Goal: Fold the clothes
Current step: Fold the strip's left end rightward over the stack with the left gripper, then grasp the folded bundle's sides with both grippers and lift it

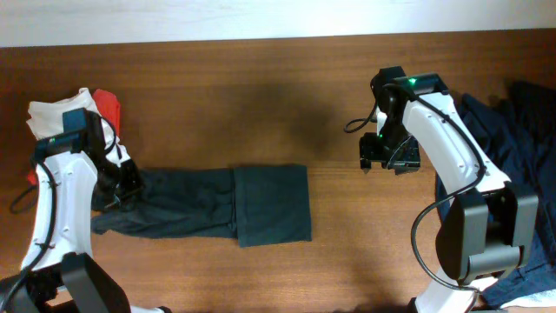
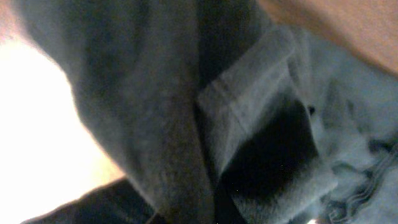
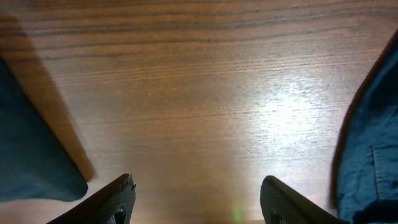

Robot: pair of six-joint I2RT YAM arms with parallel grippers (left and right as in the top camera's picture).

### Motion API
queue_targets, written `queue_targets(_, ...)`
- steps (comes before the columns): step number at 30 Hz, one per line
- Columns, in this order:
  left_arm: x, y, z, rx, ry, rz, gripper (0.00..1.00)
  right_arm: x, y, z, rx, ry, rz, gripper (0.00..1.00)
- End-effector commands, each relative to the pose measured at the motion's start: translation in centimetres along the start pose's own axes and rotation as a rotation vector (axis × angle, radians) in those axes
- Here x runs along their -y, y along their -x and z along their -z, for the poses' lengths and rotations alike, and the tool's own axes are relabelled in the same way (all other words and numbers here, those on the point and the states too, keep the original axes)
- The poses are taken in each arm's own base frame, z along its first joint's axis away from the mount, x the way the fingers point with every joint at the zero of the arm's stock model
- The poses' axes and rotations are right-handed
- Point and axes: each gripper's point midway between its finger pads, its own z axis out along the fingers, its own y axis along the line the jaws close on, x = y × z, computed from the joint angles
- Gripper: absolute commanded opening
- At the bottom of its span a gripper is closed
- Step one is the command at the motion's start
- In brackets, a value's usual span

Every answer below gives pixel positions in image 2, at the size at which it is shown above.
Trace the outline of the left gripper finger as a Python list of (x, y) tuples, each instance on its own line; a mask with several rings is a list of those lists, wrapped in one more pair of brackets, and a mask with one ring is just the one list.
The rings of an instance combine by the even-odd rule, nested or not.
[(126, 179), (95, 189), (78, 200), (24, 221), (25, 224), (160, 224), (162, 217)]

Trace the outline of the dark green Nike t-shirt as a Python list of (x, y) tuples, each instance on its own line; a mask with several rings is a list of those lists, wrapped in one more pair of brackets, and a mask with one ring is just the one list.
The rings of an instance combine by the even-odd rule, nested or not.
[(255, 1), (16, 1), (161, 223), (396, 223), (397, 80)]

